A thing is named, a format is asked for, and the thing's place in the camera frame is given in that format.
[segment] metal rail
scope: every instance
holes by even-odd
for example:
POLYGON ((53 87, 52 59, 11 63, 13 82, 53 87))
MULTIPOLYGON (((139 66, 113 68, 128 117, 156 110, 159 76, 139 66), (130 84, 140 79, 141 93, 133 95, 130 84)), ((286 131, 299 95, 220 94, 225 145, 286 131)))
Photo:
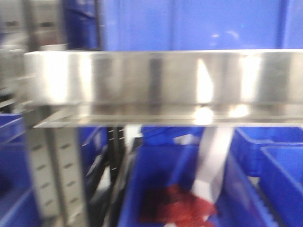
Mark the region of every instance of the metal rail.
POLYGON ((303 51, 49 51, 26 54, 40 127, 126 123, 299 125, 303 51))

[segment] blue storage bin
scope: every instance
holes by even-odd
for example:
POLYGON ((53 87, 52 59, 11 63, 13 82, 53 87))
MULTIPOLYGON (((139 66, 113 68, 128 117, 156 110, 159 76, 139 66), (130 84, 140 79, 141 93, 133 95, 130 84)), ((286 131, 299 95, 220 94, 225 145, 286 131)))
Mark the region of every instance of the blue storage bin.
POLYGON ((0 114, 0 143, 11 142, 24 134, 24 132, 25 127, 22 115, 0 114))
POLYGON ((0 227, 39 227, 24 144, 0 145, 0 227))
POLYGON ((303 226, 303 147, 262 148, 260 188, 289 227, 303 226))
POLYGON ((231 152, 249 176, 260 176, 260 149, 265 146, 303 146, 303 130, 296 127, 240 127, 235 130, 231 152))
POLYGON ((102 153, 107 145, 106 128, 81 127, 79 128, 79 137, 83 171, 86 176, 96 157, 102 153))
POLYGON ((204 127, 155 127, 144 126, 141 128, 143 143, 145 145, 173 145, 178 142, 175 138, 191 134, 195 137, 190 144, 199 144, 204 127))
MULTIPOLYGON (((198 146, 141 146, 126 189, 119 227, 161 227, 139 223, 146 189, 178 183, 190 189, 196 175, 198 146)), ((218 215, 210 217, 216 227, 275 227, 253 186, 231 156, 227 159, 223 190, 216 203, 218 215)))

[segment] red object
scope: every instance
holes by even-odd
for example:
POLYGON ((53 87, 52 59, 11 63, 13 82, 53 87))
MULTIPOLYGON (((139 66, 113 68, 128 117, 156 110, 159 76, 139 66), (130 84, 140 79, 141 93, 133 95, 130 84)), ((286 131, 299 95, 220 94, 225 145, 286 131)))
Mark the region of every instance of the red object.
POLYGON ((216 213, 213 204, 173 184, 146 191, 140 221, 176 223, 178 227, 213 227, 204 219, 216 213))

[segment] blue plastic bin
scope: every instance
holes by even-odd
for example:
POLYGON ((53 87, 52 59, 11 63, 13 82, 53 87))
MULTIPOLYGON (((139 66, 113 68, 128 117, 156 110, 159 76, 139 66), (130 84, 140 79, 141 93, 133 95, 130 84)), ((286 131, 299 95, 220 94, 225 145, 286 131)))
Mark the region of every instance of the blue plastic bin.
POLYGON ((303 147, 262 148, 260 188, 289 227, 303 226, 303 147))
POLYGON ((260 149, 266 146, 303 146, 303 130, 296 127, 241 127, 235 130, 231 152, 249 176, 260 176, 260 149))
POLYGON ((173 145, 178 142, 175 138, 191 134, 195 137, 189 144, 199 144, 204 127, 155 127, 141 128, 144 145, 173 145))
POLYGON ((0 114, 0 144, 12 140, 18 141, 18 137, 25 132, 25 127, 20 114, 0 114))
POLYGON ((79 128, 81 143, 81 158, 84 175, 87 175, 96 157, 102 154, 107 145, 106 128, 81 127, 79 128))
MULTIPOLYGON (((198 146, 141 146, 126 189, 119 227, 161 227, 139 223, 144 191, 179 183, 190 189, 195 178, 198 146)), ((271 216, 245 174, 231 156, 227 159, 223 190, 210 217, 216 227, 275 227, 271 216)))
POLYGON ((0 145, 0 227, 39 227, 39 218, 21 144, 0 145))

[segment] shelving unit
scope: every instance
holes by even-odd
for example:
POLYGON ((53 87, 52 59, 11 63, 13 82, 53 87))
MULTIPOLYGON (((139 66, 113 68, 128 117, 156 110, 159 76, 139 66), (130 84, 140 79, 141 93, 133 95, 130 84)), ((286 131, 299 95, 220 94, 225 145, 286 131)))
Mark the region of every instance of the shelving unit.
MULTIPOLYGON (((113 127, 110 160, 116 178, 116 155, 124 154, 123 128, 117 127, 128 123, 206 125, 218 131, 301 125, 302 59, 301 50, 27 53, 21 79, 27 100, 19 102, 19 109, 25 113, 30 150, 49 160, 48 176, 57 189, 52 211, 40 203, 44 217, 62 215, 66 225, 89 226, 75 127, 113 127), (72 171, 65 168, 68 163, 72 171), (71 181, 76 187, 66 187, 71 181)), ((219 133, 213 135, 206 147, 210 152, 211 144, 220 141, 219 133)), ((37 176, 36 184, 41 184, 37 176)), ((43 191, 38 194, 45 197, 43 191)))

